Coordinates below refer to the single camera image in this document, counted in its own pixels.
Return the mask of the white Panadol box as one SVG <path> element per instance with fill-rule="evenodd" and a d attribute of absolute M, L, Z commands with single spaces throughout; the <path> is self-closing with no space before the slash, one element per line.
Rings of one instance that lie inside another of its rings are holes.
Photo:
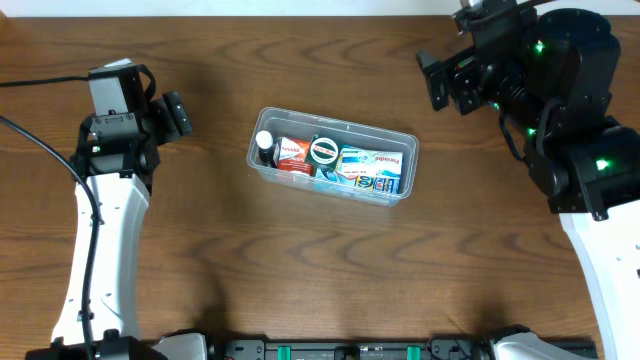
<path fill-rule="evenodd" d="M 402 152 L 345 147 L 336 166 L 336 172 L 349 179 L 357 176 L 400 179 L 402 166 Z"/>

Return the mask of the dark bottle white cap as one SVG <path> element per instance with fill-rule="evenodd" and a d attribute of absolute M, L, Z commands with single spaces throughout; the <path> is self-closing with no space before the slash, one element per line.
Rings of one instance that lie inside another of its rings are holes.
<path fill-rule="evenodd" d="M 258 147 L 259 159 L 269 167 L 276 167 L 274 160 L 275 143 L 274 138 L 269 131 L 259 131 L 255 136 L 255 144 Z"/>

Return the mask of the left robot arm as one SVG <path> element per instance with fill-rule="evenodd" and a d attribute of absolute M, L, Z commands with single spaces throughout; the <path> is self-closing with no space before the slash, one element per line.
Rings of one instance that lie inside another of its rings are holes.
<path fill-rule="evenodd" d="M 95 111 L 79 129 L 70 166 L 77 232 L 71 275 L 51 343 L 28 359 L 205 359 L 200 332 L 142 340 L 136 317 L 139 239 L 150 205 L 158 148 L 191 133 L 180 96 L 156 98 L 151 73 L 128 59 L 94 68 Z"/>

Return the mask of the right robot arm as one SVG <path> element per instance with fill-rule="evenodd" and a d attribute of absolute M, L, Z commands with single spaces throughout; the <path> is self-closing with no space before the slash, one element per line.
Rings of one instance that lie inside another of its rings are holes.
<path fill-rule="evenodd" d="M 579 259 L 609 359 L 639 355 L 639 135 L 607 112 L 621 54 L 609 21 L 533 1 L 465 1 L 471 45 L 416 55 L 432 106 L 489 105 L 514 158 L 546 196 Z"/>

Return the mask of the green Zam-Buk box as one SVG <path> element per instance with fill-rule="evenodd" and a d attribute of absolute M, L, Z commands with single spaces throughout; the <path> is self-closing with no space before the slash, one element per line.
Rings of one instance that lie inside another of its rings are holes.
<path fill-rule="evenodd" d="M 343 146 L 344 143 L 335 137 L 315 133 L 311 138 L 305 161 L 316 168 L 333 172 Z"/>

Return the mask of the red Panadol box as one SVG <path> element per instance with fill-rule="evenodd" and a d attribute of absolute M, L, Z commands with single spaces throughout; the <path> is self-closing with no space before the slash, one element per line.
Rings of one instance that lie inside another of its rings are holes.
<path fill-rule="evenodd" d="M 309 149 L 309 141 L 279 137 L 273 153 L 275 167 L 282 171 L 311 175 L 313 166 L 306 161 Z"/>

